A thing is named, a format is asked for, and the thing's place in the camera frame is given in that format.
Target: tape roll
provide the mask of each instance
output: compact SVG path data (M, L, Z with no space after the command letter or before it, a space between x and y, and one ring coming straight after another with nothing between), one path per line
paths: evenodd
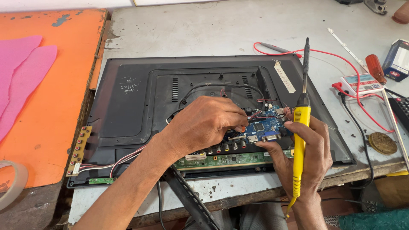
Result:
M28 180L28 171L24 165L9 160L0 160L0 168L6 166L13 166L16 173L13 184L6 194L0 198L0 210L7 207L20 195Z

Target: orange table surface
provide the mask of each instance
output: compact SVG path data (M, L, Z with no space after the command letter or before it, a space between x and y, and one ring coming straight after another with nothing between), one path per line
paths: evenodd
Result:
M0 14L0 40L42 35L40 46L57 46L54 64L0 143L1 160L27 167L26 188L63 178L106 16L105 9ZM0 169L0 192L13 178L13 168Z

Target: blue battery package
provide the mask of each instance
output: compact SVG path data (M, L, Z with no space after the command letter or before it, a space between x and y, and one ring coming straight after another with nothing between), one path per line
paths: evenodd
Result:
M396 40L385 62L382 65L384 75L394 81L400 82L409 75L409 42L403 39Z

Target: brass coin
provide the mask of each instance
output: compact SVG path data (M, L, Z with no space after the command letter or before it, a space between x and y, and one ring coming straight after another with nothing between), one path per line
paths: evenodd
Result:
M398 146L392 138L383 133L371 133L368 141L372 148L384 155L394 154L398 150Z

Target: remote control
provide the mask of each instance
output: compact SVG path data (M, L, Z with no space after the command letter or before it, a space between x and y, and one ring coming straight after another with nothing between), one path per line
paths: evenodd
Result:
M391 108L403 126L409 131L409 99L408 98L388 98Z

